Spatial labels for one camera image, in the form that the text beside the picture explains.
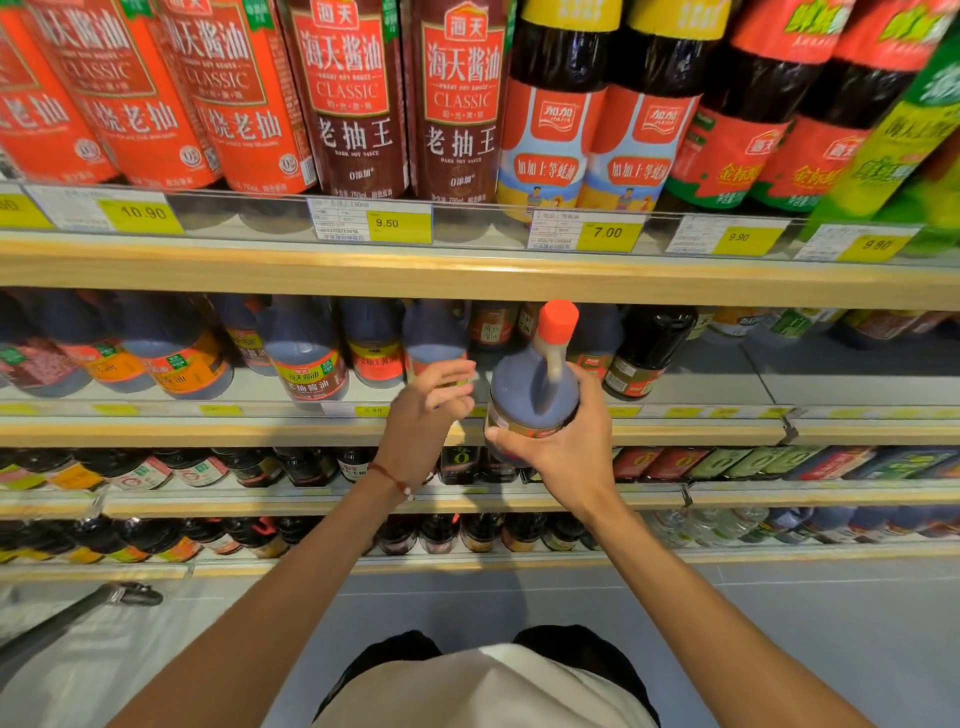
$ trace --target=person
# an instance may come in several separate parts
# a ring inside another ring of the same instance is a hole
[[[569,366],[580,382],[580,406],[567,427],[539,440],[497,427],[487,436],[537,468],[550,493],[587,526],[717,722],[725,728],[871,725],[664,547],[624,503],[613,482],[612,424],[600,384]],[[472,384],[462,382],[474,374],[472,361],[440,362],[409,384],[391,405],[367,475],[109,728],[259,726],[377,527],[423,482],[450,426],[473,409]],[[516,642],[452,655],[441,655],[420,633],[373,645],[326,700],[318,699],[314,725],[659,725],[627,658],[586,628],[534,627]],[[211,655],[233,657],[202,670],[199,679],[197,667],[208,665]]]

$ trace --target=white shirt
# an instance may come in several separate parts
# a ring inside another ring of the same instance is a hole
[[[424,662],[392,662],[351,680],[314,728],[657,728],[614,683],[495,644]]]

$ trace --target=forearm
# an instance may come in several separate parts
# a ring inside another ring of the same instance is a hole
[[[320,525],[140,691],[109,728],[257,728],[376,529],[401,501],[382,475],[361,479]],[[211,660],[216,668],[201,678],[197,667]]]
[[[870,725],[664,547],[626,505],[588,527],[721,726]]]

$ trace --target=yellow price tag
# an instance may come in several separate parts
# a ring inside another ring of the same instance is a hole
[[[426,212],[367,212],[370,240],[377,243],[433,244],[433,215]]]
[[[739,407],[714,407],[709,416],[721,420],[727,420],[730,417],[736,417],[739,412]]]
[[[922,420],[924,418],[924,411],[917,407],[902,407],[901,409],[884,412],[882,417],[890,420]]]
[[[239,404],[198,404],[205,417],[243,417]]]
[[[26,195],[0,195],[0,228],[52,230],[54,227]]]
[[[779,420],[781,417],[790,414],[793,407],[770,407],[760,415],[761,420]]]
[[[731,225],[720,236],[713,255],[767,255],[783,232],[780,228],[744,228]]]
[[[703,411],[703,407],[668,407],[666,414],[664,414],[663,417],[676,417],[682,420],[690,420],[700,415],[700,413]]]
[[[136,417],[140,410],[132,404],[93,404],[91,405],[98,414],[108,417]]]
[[[183,226],[166,203],[97,200],[97,205],[118,232],[183,235]]]
[[[386,417],[390,414],[390,405],[378,404],[377,406],[369,406],[357,404],[353,407],[353,414],[357,417]]]
[[[643,407],[607,407],[610,416],[615,420],[630,420],[640,414]]]
[[[36,407],[25,402],[16,404],[0,404],[0,417],[33,417],[34,415],[38,414],[40,414],[40,412],[38,409],[36,409]]]
[[[629,253],[643,230],[642,223],[584,223],[577,250],[593,253]]]
[[[906,245],[913,235],[860,235],[837,260],[844,263],[884,263]]]
[[[832,420],[863,420],[869,411],[870,407],[844,407],[834,409],[828,417]]]

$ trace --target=red bottle cap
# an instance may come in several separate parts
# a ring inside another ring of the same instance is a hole
[[[547,344],[568,344],[579,318],[580,311],[573,301],[548,301],[540,309],[537,336]]]

